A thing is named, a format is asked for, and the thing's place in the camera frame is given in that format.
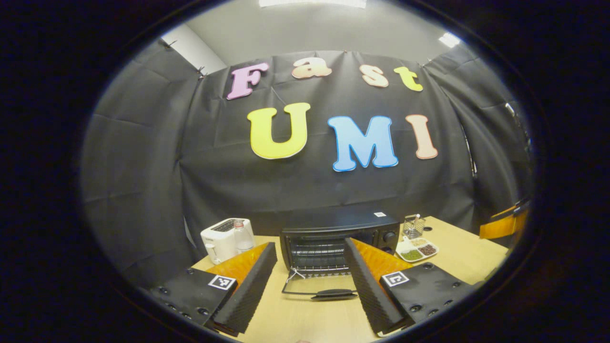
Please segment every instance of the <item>letter u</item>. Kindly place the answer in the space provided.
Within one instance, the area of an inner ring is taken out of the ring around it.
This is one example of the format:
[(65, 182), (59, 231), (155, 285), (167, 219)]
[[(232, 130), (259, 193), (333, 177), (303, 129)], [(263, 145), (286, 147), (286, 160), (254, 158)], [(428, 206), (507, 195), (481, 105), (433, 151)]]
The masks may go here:
[(250, 146), (252, 151), (264, 159), (283, 159), (294, 156), (307, 143), (307, 120), (305, 112), (308, 103), (289, 104), (284, 112), (290, 114), (292, 135), (283, 143), (276, 143), (271, 137), (271, 119), (278, 113), (274, 108), (254, 110), (248, 114), (250, 127)]

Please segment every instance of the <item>divided plate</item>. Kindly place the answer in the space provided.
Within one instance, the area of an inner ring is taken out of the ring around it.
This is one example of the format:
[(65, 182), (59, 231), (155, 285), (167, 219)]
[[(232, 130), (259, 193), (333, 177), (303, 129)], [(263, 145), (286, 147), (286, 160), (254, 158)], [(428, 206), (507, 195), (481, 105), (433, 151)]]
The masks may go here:
[[(431, 255), (424, 255), (421, 251), (419, 251), (419, 248), (423, 248), (427, 245), (431, 245), (436, 251), (431, 254)], [(417, 250), (422, 257), (418, 258), (418, 259), (406, 259), (403, 257), (403, 255), (401, 255), (401, 253), (408, 253), (411, 250)], [(400, 257), (401, 259), (407, 261), (408, 263), (414, 263), (414, 262), (418, 262), (421, 261), (422, 259), (426, 259), (426, 258), (430, 258), (436, 254), (438, 254), (439, 252), (439, 248), (434, 245), (432, 242), (430, 242), (429, 240), (422, 238), (422, 237), (417, 237), (417, 238), (413, 238), (411, 240), (409, 239), (405, 239), (402, 242), (399, 242), (398, 245), (396, 246), (396, 254), (398, 255), (398, 257)]]

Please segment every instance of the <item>ceiling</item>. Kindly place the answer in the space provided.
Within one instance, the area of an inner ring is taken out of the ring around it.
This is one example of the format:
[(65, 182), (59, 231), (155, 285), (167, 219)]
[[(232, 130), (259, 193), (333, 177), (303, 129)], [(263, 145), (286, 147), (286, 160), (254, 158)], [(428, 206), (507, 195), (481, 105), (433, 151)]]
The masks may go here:
[(365, 9), (330, 4), (260, 8), (258, 0), (233, 0), (187, 22), (226, 64), (297, 51), (347, 50), (425, 64), (447, 52), (445, 31), (388, 1)]

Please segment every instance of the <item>white toaster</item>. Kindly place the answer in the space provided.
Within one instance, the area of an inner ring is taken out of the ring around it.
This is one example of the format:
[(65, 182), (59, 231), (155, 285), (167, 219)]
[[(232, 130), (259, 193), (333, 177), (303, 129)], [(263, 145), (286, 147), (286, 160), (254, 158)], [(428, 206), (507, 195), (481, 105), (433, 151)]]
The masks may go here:
[(233, 235), (234, 220), (243, 221), (243, 227), (254, 237), (250, 220), (244, 218), (227, 218), (201, 231), (201, 239), (214, 264), (224, 262), (238, 253)]

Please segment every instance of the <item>metal basket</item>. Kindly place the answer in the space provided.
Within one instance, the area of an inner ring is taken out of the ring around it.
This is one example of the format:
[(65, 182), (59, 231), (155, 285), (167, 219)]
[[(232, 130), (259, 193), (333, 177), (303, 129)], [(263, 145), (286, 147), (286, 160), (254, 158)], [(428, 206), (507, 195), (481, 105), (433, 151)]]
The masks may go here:
[(404, 218), (403, 233), (408, 239), (413, 239), (423, 234), (423, 227), (425, 226), (426, 220), (419, 218), (417, 221), (417, 214), (407, 215)]

